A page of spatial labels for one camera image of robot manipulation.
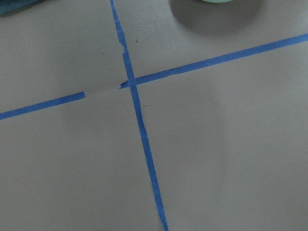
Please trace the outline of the green bowl with ice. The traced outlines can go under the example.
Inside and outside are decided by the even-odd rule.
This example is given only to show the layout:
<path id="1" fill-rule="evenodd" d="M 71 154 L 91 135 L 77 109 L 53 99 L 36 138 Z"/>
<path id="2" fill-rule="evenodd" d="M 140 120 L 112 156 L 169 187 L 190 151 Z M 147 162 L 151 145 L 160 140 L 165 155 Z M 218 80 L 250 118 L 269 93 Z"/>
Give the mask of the green bowl with ice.
<path id="1" fill-rule="evenodd" d="M 233 0 L 202 0 L 202 1 L 208 2 L 208 3 L 220 4 L 220 3 L 230 2 L 230 1 L 233 1 Z"/>

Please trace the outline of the grey folded cloth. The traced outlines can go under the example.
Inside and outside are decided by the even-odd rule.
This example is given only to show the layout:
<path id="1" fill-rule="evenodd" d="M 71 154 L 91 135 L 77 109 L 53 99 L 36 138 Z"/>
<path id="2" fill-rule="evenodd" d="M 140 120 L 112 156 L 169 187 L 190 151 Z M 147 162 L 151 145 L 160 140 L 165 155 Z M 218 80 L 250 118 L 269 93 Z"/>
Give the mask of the grey folded cloth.
<path id="1" fill-rule="evenodd" d="M 37 2 L 40 0 L 0 0 L 0 14 L 3 15 Z"/>

